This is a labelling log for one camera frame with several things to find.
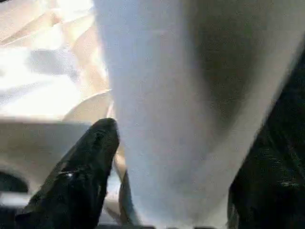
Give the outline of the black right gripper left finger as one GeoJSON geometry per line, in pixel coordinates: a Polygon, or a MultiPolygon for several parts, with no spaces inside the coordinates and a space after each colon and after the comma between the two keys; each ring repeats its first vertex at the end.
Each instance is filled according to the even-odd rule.
{"type": "Polygon", "coordinates": [[[119,146],[116,121],[100,119],[68,151],[15,217],[17,229],[94,229],[119,146]]]}

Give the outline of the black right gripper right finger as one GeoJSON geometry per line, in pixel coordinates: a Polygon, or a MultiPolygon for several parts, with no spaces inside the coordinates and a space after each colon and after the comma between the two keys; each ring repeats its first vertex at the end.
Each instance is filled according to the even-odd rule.
{"type": "Polygon", "coordinates": [[[256,140],[229,189],[230,229],[303,229],[305,181],[270,143],[256,140]]]}

